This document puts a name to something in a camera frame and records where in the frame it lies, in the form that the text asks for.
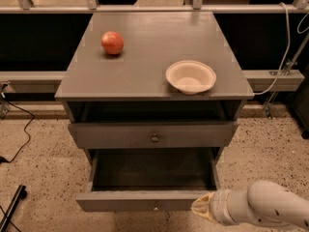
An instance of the drawer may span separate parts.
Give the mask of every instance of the drawer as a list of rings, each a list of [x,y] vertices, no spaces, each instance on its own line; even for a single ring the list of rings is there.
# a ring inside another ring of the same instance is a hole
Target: drawer
[[[237,121],[205,123],[76,123],[69,131],[83,149],[224,147]]]
[[[188,211],[218,185],[210,149],[104,150],[76,201],[85,212]]]

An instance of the bowl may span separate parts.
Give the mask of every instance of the bowl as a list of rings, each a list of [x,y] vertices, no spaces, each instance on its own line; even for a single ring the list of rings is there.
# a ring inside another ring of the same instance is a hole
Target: bowl
[[[216,74],[201,62],[183,60],[171,65],[166,71],[168,82],[187,95],[208,91],[213,87]]]

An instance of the red apple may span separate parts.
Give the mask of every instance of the red apple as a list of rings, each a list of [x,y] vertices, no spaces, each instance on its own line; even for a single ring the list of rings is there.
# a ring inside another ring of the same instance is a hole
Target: red apple
[[[108,31],[103,34],[101,44],[105,52],[110,55],[117,55],[124,48],[123,37],[113,31]]]

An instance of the cable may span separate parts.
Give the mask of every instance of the cable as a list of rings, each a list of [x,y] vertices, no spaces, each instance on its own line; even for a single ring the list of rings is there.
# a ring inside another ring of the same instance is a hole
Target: cable
[[[274,78],[274,80],[272,81],[272,83],[270,84],[270,86],[265,89],[265,91],[261,92],[261,93],[254,93],[254,95],[256,96],[260,96],[260,95],[263,95],[264,93],[268,92],[272,87],[273,85],[275,84],[275,82],[277,81],[279,75],[280,75],[280,71],[283,67],[283,63],[287,57],[287,54],[289,52],[289,49],[290,49],[290,44],[291,44],[291,36],[290,36],[290,21],[289,21],[289,12],[288,12],[288,9],[286,7],[286,5],[284,3],[280,3],[280,5],[284,8],[285,12],[286,12],[286,20],[287,20],[287,34],[288,34],[288,45],[287,45],[287,48],[286,48],[286,51],[283,55],[283,58],[282,58],[282,61],[281,61],[281,64],[279,66],[279,69],[278,69],[278,73],[276,75],[276,77]]]
[[[299,24],[298,24],[298,26],[297,26],[297,33],[298,33],[299,35],[303,34],[304,32],[306,32],[306,31],[309,29],[309,26],[308,26],[305,30],[302,30],[302,31],[299,30],[302,21],[303,21],[303,20],[305,19],[305,17],[307,17],[308,15],[309,15],[309,12],[302,18],[302,20],[299,22]]]
[[[0,210],[2,211],[4,217],[5,217],[6,219],[9,219],[9,218],[7,217],[7,215],[6,215],[6,212],[3,210],[3,208],[2,208],[1,205],[0,205]],[[20,230],[19,228],[17,228],[16,225],[13,224],[13,222],[12,222],[11,220],[10,220],[10,224],[11,224],[18,232],[21,232],[21,230]]]
[[[4,84],[4,85],[2,86],[2,90],[1,90],[1,95],[3,96],[4,99],[5,99],[5,96],[4,96],[4,94],[3,94],[3,89],[4,89],[5,87],[6,87],[6,85]],[[0,157],[0,163],[1,163],[1,162],[4,162],[4,163],[11,163],[12,161],[15,160],[15,158],[16,158],[17,155],[20,153],[20,151],[23,149],[23,147],[25,147],[25,146],[29,143],[29,141],[31,140],[31,135],[28,133],[27,128],[28,128],[28,126],[30,125],[30,123],[35,119],[36,116],[35,116],[33,113],[31,113],[31,112],[29,112],[29,111],[27,111],[27,110],[25,110],[25,109],[23,109],[23,108],[21,108],[21,107],[15,105],[15,104],[12,104],[12,103],[9,102],[7,99],[5,99],[5,101],[6,101],[8,104],[10,104],[11,106],[13,106],[13,107],[15,107],[15,108],[17,108],[17,109],[19,109],[19,110],[21,110],[21,111],[24,111],[25,113],[28,113],[29,115],[31,115],[31,119],[30,119],[29,122],[26,124],[26,126],[23,128],[23,131],[28,135],[27,141],[26,141],[23,145],[21,145],[21,147],[18,149],[18,151],[16,152],[16,154],[14,155],[14,157],[13,157],[11,160],[7,160],[7,159],[5,159],[5,158],[3,158],[3,157]]]

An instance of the speckled floor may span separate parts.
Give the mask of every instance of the speckled floor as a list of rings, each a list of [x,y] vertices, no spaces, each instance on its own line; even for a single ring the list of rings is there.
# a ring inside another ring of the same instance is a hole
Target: speckled floor
[[[11,164],[0,164],[0,205],[6,209],[17,189],[26,186],[13,217],[25,231],[275,231],[249,224],[222,227],[191,212],[85,213],[75,202],[90,173],[84,153],[70,137],[61,105],[23,105],[36,115],[29,126],[30,143]],[[225,189],[246,189],[265,179],[309,199],[309,141],[301,137],[296,119],[284,105],[272,107],[269,120],[261,106],[247,105],[239,128],[217,165]],[[27,139],[29,116],[12,110],[0,122],[0,155],[11,159]],[[8,231],[16,231],[11,225]]]

